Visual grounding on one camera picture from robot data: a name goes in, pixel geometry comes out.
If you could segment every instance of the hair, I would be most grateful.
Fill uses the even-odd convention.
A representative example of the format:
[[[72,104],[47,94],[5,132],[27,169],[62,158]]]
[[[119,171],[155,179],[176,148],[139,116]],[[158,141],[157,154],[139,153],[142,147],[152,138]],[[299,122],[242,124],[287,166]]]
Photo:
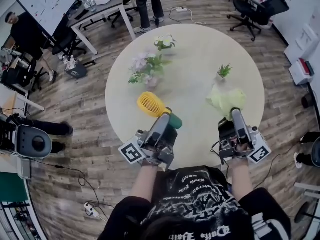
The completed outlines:
[[[12,11],[10,11],[6,16],[5,16],[5,23],[8,23],[10,16],[14,14]]]

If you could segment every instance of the black shirt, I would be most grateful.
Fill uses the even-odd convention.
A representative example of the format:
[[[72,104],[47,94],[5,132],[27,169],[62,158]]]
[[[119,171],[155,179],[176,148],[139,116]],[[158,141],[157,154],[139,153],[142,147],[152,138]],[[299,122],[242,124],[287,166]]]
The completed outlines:
[[[36,20],[27,12],[19,15],[18,18],[18,22],[11,28],[11,36],[15,42],[26,52],[40,48],[45,37]]]
[[[154,205],[139,197],[125,198],[115,207],[99,240],[138,240],[153,222],[165,217],[183,223],[165,226],[159,239],[254,240],[252,216],[259,213],[265,221],[279,221],[291,237],[290,219],[266,189],[256,189],[237,202],[211,170],[201,166],[170,173],[167,192]]]

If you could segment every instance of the green panel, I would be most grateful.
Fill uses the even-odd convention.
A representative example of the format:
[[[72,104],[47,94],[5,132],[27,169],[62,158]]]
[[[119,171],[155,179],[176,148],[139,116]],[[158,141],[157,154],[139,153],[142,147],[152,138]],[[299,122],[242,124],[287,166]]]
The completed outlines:
[[[0,202],[23,202],[27,200],[24,181],[18,174],[0,172]]]

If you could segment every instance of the round table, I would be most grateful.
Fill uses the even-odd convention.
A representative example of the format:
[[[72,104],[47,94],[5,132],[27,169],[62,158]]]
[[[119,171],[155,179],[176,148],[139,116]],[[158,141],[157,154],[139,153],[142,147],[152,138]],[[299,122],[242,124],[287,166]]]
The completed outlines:
[[[246,95],[242,110],[246,124],[259,126],[265,108],[265,91],[259,70],[247,51],[235,40],[209,27],[176,24],[154,29],[130,43],[116,59],[110,71],[105,104],[110,123],[122,142],[131,139],[137,130],[149,131],[156,118],[137,106],[143,83],[130,84],[129,68],[133,58],[148,49],[156,51],[155,37],[171,34],[177,41],[164,68],[163,81],[153,93],[162,99],[183,121],[177,130],[170,169],[193,166],[218,166],[220,158],[210,152],[219,141],[218,122],[223,116],[206,101],[220,65],[231,64],[226,81]]]

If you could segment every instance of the green handle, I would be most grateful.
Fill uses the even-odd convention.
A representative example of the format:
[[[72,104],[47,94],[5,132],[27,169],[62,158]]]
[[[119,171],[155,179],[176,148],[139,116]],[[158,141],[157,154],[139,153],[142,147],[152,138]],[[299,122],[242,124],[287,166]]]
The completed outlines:
[[[175,129],[180,129],[182,127],[182,120],[179,117],[177,117],[174,113],[171,113],[169,125],[171,125]]]

